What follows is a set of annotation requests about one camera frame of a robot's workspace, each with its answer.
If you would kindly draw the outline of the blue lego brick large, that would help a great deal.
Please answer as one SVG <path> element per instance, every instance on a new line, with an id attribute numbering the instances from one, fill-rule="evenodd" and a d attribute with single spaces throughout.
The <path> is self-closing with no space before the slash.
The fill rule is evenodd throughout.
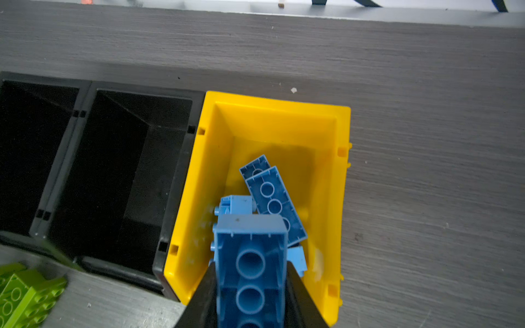
<path id="1" fill-rule="evenodd" d="M 253 214 L 256 212 L 256 203 L 251 195 L 228 195 L 220 200 L 220 204 L 215 207 L 214 215 L 225 214 Z"/>

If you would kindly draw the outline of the blue lego brick front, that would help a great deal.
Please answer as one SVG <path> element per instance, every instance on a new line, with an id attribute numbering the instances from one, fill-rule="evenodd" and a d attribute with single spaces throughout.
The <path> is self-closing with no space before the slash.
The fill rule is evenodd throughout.
<path id="1" fill-rule="evenodd" d="M 283 327 L 288 250 L 283 218 L 225 214 L 213 234 L 219 327 Z"/>

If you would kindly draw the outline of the blue lego brick top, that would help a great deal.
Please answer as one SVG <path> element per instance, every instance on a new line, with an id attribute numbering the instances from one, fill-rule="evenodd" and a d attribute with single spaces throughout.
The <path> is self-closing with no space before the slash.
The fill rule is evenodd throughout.
<path id="1" fill-rule="evenodd" d="M 294 246 L 308 238 L 307 232 L 293 205 L 276 166 L 246 179 L 250 194 L 261 215 L 279 215 L 288 231 L 288 246 Z"/>

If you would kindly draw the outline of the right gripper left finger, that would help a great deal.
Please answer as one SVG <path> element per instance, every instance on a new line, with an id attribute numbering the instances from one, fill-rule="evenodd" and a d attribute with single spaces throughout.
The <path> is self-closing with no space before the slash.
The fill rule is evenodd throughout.
<path id="1" fill-rule="evenodd" d="M 175 328 L 217 328 L 217 276 L 212 262 Z"/>

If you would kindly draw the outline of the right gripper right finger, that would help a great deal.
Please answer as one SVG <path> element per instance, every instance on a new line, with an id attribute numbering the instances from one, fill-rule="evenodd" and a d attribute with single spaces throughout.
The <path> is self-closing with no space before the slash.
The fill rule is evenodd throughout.
<path id="1" fill-rule="evenodd" d="M 329 327 L 290 261 L 287 262 L 285 303 L 286 328 Z"/>

